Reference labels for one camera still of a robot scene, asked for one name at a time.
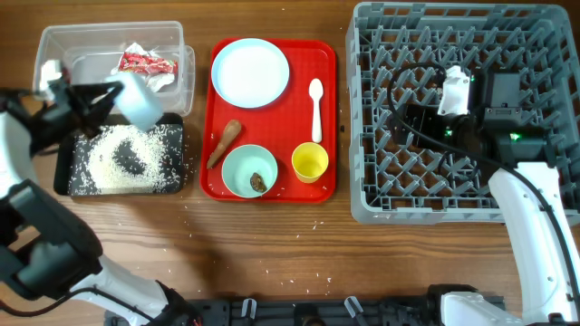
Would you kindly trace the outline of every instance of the gray dish rack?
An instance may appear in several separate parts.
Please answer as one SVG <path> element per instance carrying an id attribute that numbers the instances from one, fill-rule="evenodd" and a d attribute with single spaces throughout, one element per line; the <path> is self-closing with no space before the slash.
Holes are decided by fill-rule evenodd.
<path id="1" fill-rule="evenodd" d="M 475 162 L 392 141 L 386 86 L 410 62 L 508 68 L 521 76 L 530 124 L 549 126 L 570 224 L 580 222 L 580 66 L 566 10 L 557 5 L 360 3 L 346 35 L 351 104 L 351 211 L 361 223 L 503 222 Z M 437 108 L 431 68 L 404 72 L 395 106 Z"/>

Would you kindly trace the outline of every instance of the red tray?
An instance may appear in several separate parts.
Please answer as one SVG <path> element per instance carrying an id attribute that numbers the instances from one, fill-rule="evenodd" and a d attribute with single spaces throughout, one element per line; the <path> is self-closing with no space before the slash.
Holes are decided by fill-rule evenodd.
<path id="1" fill-rule="evenodd" d="M 211 54 L 216 55 L 237 39 L 218 43 Z M 267 40 L 284 53 L 290 65 L 290 79 L 282 95 L 264 108 L 241 109 L 225 102 L 209 81 L 206 127 L 201 152 L 199 183 L 203 191 L 216 200 L 254 201 L 277 203 L 321 203 L 328 199 L 336 186 L 336 57 L 326 43 L 304 40 Z M 308 86 L 318 78 L 324 86 L 320 101 L 323 141 L 328 152 L 329 165 L 313 184 L 300 182 L 292 169 L 292 152 L 307 141 L 312 141 L 312 99 Z M 218 145 L 226 124 L 239 120 L 243 129 L 222 159 L 208 169 L 209 155 Z M 270 150 L 278 163 L 278 178 L 267 193 L 259 198 L 244 199 L 235 196 L 221 178 L 222 163 L 233 149 L 246 144 L 257 144 Z"/>

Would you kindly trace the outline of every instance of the clear plastic container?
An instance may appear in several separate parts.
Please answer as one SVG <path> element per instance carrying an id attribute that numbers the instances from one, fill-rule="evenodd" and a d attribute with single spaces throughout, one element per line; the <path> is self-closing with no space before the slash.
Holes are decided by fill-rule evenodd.
<path id="1" fill-rule="evenodd" d="M 71 82 L 98 83 L 111 75 L 119 64 L 123 52 L 138 43 L 145 51 L 155 52 L 165 59 L 177 60 L 179 74 L 176 80 L 165 85 L 156 94 L 166 112 L 187 115 L 191 109 L 188 84 L 190 64 L 183 42 L 183 27 L 179 22 L 141 22 L 110 24 L 78 24 L 49 26 L 43 35 L 36 54 L 33 90 L 40 82 L 40 69 L 50 59 L 62 60 L 70 70 Z"/>

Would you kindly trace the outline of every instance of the green light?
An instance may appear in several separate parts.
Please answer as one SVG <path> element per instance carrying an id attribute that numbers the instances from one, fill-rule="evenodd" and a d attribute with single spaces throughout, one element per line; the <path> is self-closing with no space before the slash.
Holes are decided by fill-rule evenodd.
<path id="1" fill-rule="evenodd" d="M 510 133 L 509 137 L 513 140 L 513 141 L 518 141 L 519 139 L 522 138 L 521 134 L 517 134 L 517 133 Z"/>

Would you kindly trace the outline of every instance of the wooden utensil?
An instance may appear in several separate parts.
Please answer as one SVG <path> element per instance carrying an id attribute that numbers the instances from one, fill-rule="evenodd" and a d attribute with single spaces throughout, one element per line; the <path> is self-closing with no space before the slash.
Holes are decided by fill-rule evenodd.
<path id="1" fill-rule="evenodd" d="M 213 168 L 218 163 L 219 159 L 226 152 L 227 147 L 237 138 L 240 131 L 242 131 L 242 124 L 238 120 L 231 120 L 227 123 L 216 149 L 209 156 L 208 168 Z"/>

